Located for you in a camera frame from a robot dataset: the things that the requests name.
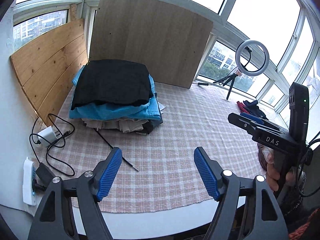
checkered tablecloth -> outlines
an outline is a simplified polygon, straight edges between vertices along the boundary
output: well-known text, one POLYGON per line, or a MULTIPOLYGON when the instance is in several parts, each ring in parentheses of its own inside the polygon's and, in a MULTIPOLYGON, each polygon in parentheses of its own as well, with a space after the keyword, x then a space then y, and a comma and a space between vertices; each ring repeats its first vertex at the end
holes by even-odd
MULTIPOLYGON (((53 148, 51 154, 73 166, 76 177, 104 160, 111 149, 80 119, 69 119, 74 89, 62 106, 59 116, 72 122, 76 131, 66 140, 63 149, 53 148)), ((193 152, 202 146, 209 157, 222 168, 236 175, 254 178, 264 174, 258 160, 257 144, 246 131, 228 123, 228 114, 239 113, 236 101, 244 98, 227 90, 196 84, 191 89, 156 83, 158 100, 166 106, 164 123, 150 135, 100 130, 112 146, 122 149, 123 156, 137 167, 136 172, 122 162, 110 193, 99 204, 101 211, 140 213, 168 210, 210 199, 196 169, 193 152)), ((62 132, 70 130, 60 120, 62 132)), ((40 159, 45 162, 45 151, 40 159)), ((68 167, 50 162, 65 172, 68 167)), ((66 176, 54 171, 66 179, 66 176)))

human hand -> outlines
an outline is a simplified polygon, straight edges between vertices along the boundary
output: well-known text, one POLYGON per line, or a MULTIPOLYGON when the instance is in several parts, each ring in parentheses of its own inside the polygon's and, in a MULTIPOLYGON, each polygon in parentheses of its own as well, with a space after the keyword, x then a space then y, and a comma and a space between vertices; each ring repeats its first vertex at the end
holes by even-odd
MULTIPOLYGON (((274 168, 273 162, 273 151, 270 151, 268 154, 264 154, 265 160, 267 161, 267 173, 266 173, 266 181, 269 184, 269 187, 272 191, 278 191, 279 185, 278 180, 280 179, 280 173, 274 168)), ((295 183, 295 172, 291 169, 287 175, 285 176, 286 184, 289 186, 293 186, 295 183)))

white charger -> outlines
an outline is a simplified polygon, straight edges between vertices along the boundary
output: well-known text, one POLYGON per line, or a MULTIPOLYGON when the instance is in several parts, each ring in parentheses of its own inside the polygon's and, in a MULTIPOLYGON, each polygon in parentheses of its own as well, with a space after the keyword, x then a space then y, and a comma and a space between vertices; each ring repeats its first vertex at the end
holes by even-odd
MULTIPOLYGON (((57 138, 55 132, 52 129, 52 126, 47 127, 46 129, 38 132, 38 135, 42 136, 43 138, 45 138, 46 140, 48 140, 49 142, 53 143, 57 138)), ((50 143, 48 143, 47 141, 45 141, 43 138, 41 138, 40 136, 38 136, 39 141, 41 142, 41 144, 44 147, 47 147, 50 145, 50 143)))

tripod leg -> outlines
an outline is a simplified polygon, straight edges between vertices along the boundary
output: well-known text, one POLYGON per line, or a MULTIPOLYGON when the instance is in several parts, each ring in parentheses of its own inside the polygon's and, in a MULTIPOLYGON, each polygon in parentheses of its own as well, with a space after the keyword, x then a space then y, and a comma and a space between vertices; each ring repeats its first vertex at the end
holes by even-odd
POLYGON ((228 95, 227 95, 227 100, 229 99, 229 96, 230 96, 230 93, 231 93, 231 90, 233 88, 233 84, 235 83, 235 77, 232 79, 231 81, 231 85, 230 85, 230 88, 229 88, 229 91, 228 91, 228 95))

blue folded garment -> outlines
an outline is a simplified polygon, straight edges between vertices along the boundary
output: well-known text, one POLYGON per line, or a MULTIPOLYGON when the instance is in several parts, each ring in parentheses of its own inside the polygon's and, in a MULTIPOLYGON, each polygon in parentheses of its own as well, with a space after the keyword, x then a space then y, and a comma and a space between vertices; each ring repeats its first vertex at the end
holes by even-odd
MULTIPOLYGON (((76 86, 79 76, 84 66, 77 72, 73 84, 76 86)), ((116 106, 113 104, 104 104, 97 106, 94 103, 90 103, 86 106, 76 107, 74 110, 70 109, 69 117, 71 119, 87 118, 93 120, 107 121, 111 119, 117 119, 121 117, 128 117, 130 119, 151 119, 160 120, 160 112, 158 108, 158 102, 155 96, 155 83, 153 78, 149 75, 151 90, 153 97, 149 100, 149 103, 141 106, 116 106)))

